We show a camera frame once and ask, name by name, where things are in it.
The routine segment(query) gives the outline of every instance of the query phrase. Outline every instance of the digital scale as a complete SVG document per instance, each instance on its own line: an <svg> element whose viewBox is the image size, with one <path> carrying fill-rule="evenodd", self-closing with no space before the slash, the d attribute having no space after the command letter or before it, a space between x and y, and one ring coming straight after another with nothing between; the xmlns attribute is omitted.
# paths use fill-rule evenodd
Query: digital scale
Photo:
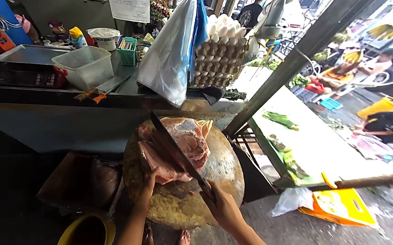
<svg viewBox="0 0 393 245"><path fill-rule="evenodd" d="M68 81L51 58L70 52L68 47L19 45L0 54L0 86L61 88Z"/></svg>

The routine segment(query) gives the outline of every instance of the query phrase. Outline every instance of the black shirt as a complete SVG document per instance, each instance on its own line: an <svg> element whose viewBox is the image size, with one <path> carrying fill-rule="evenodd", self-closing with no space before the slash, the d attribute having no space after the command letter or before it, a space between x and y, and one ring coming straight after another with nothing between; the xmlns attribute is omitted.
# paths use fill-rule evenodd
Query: black shirt
<svg viewBox="0 0 393 245"><path fill-rule="evenodd" d="M368 123L364 129L370 132L384 132L391 130L393 132L393 112L381 112L368 115ZM393 134L376 135L383 143L393 143Z"/></svg>
<svg viewBox="0 0 393 245"><path fill-rule="evenodd" d="M253 28L257 24L258 15L262 10L263 8L258 3L246 5L237 16L240 26Z"/></svg>

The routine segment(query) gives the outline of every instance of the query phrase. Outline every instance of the egg tray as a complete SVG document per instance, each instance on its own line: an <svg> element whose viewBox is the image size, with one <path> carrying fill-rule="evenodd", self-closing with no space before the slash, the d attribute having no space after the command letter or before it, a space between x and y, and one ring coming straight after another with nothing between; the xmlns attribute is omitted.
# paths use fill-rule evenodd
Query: egg tray
<svg viewBox="0 0 393 245"><path fill-rule="evenodd" d="M216 86L225 88L235 80L240 72L245 52L249 45L245 38L236 45L229 43L204 42L197 49L195 59L195 74L189 88L205 88Z"/></svg>

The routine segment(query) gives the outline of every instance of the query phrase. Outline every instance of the raw pork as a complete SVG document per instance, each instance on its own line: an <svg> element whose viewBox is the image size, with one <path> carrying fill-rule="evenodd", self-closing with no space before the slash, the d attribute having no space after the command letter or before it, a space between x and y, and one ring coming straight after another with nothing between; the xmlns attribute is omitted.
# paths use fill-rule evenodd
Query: raw pork
<svg viewBox="0 0 393 245"><path fill-rule="evenodd" d="M205 138L213 121L168 117L164 117L160 121L195 169L202 170L210 155ZM145 124L141 124L137 128L137 132L142 162L151 170L159 168L156 182L166 184L176 180L187 182L192 179L187 172L181 172L174 168L173 163L171 164L171 161L175 160L169 153L170 149L164 147L165 144L162 143L164 139L159 136L156 129L150 131ZM178 164L184 169L183 163L179 162Z"/></svg>

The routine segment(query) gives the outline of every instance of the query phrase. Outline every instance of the yellow bucket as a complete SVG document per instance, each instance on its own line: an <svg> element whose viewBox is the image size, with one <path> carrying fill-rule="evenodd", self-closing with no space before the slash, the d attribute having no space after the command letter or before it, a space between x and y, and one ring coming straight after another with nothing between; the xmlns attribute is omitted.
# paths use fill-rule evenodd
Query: yellow bucket
<svg viewBox="0 0 393 245"><path fill-rule="evenodd" d="M105 229L105 241L104 245L112 245L113 240L115 239L115 233L116 233L116 227L115 223L111 220L108 220L107 217L103 214L87 214L85 216L82 216L78 219L76 219L68 228L65 230L61 238L59 239L58 245L71 245L72 244L72 238L74 235L74 232L76 229L79 227L79 225L85 221L87 218L91 217L97 217L98 219L101 220L101 222L104 225Z"/></svg>
<svg viewBox="0 0 393 245"><path fill-rule="evenodd" d="M393 101L389 98L382 98L380 101L357 112L357 116L366 119L368 115L380 112L393 112Z"/></svg>
<svg viewBox="0 0 393 245"><path fill-rule="evenodd" d="M313 209L298 208L301 213L312 215L340 225L378 228L366 204L355 189L313 192Z"/></svg>

